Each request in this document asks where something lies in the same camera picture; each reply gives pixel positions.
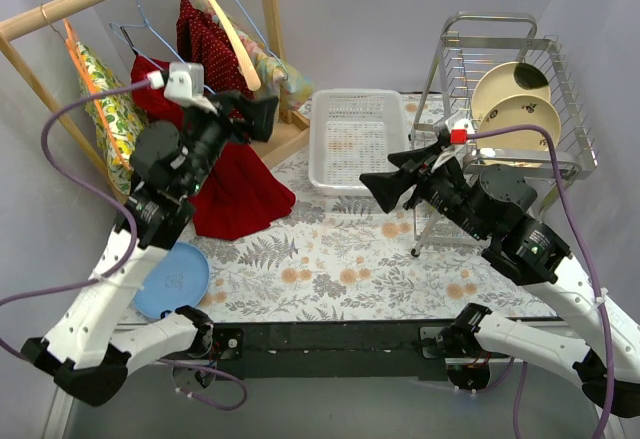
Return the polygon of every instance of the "red polka dot dress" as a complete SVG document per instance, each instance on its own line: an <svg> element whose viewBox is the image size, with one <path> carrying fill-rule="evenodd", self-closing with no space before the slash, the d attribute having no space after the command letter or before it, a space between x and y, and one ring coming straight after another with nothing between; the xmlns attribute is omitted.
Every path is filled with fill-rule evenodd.
<svg viewBox="0 0 640 439"><path fill-rule="evenodd" d="M209 14L194 8L189 0L180 1L180 17L176 23L178 54L187 62L204 66L204 83L215 92L240 91L253 99L240 73L231 42ZM234 111L232 117L242 116Z"/></svg>

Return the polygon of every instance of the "blue plate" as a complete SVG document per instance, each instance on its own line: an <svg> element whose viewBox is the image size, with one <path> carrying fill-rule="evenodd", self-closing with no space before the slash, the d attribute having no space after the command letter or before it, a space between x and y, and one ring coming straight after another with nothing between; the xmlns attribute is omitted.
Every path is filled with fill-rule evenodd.
<svg viewBox="0 0 640 439"><path fill-rule="evenodd" d="M133 305L149 319L160 319L164 311L197 306L209 288L209 263L197 247L177 242L151 271Z"/></svg>

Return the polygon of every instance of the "gray floor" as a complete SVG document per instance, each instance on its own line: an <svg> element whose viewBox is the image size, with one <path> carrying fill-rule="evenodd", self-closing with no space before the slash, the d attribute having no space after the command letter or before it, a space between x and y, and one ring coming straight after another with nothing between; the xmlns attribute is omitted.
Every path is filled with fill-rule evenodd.
<svg viewBox="0 0 640 439"><path fill-rule="evenodd" d="M170 368L150 366L100 408L75 403L64 437L511 438L519 372L514 367L498 390L476 398L407 378L250 380L247 404L224 413L175 394ZM207 393L233 402L234 387L214 383ZM596 415L578 389L530 367L520 424L525 438L584 438Z"/></svg>

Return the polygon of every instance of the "metal wire rack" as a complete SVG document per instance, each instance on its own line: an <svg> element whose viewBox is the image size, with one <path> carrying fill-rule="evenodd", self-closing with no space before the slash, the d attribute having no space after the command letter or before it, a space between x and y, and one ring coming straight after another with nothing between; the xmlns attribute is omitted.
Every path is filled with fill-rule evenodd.
<svg viewBox="0 0 640 439"><path fill-rule="evenodd" d="M461 36L458 32L451 31L451 27L459 21L524 22L531 27L525 37ZM431 142L432 133L437 128L437 124L420 122L436 72L439 73L442 88L444 117L456 111L464 111L477 129L480 120L474 118L471 111L471 97L480 79L500 64L523 61L541 70L551 87L551 103L562 122L561 138L556 148L565 188L570 187L574 181L589 176L597 166L598 153L595 140L590 135L591 129L583 105L574 83L571 82L571 73L565 56L561 53L562 46L558 37L536 38L537 29L535 18L529 14L460 12L447 19L414 119L412 148L424 147ZM465 173L471 175L478 174L486 167L487 159L509 161L520 168L525 177L549 181L549 192L536 211L540 218L557 200L557 188L547 152L514 149L486 151L477 149L475 144L469 144L461 157ZM418 239L415 214L414 226Z"/></svg>

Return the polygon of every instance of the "red tag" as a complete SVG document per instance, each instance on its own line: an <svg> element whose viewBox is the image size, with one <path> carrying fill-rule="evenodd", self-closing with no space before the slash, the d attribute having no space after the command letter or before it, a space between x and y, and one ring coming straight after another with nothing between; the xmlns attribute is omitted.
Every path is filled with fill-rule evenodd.
<svg viewBox="0 0 640 439"><path fill-rule="evenodd" d="M466 129L454 129L451 131L451 144L464 144L467 142Z"/></svg>

